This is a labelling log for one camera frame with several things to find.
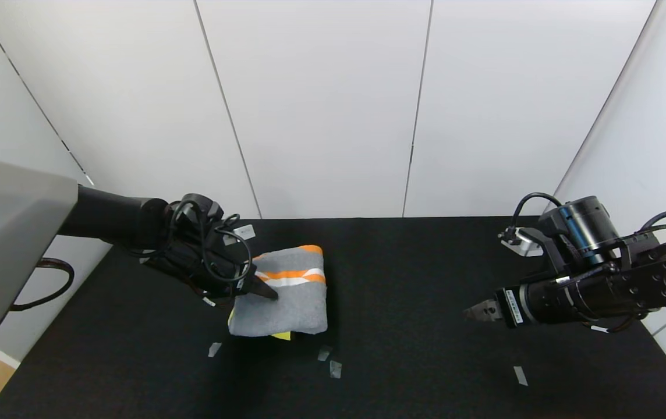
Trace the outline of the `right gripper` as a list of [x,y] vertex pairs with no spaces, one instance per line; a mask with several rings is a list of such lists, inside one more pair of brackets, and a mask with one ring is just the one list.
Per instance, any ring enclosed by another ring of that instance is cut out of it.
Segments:
[[490,298],[463,311],[469,321],[497,322],[499,308],[511,328],[573,322],[570,278],[541,279],[498,289]]

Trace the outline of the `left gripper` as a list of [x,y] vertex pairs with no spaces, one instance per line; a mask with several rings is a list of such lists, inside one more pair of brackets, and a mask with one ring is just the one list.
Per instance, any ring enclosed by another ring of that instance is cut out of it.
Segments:
[[192,284],[211,296],[238,296],[253,294],[269,300],[277,300],[279,295],[266,281],[255,276],[251,267],[251,252],[247,242],[226,245],[215,242],[208,249],[200,245],[190,247],[190,255],[195,258]]

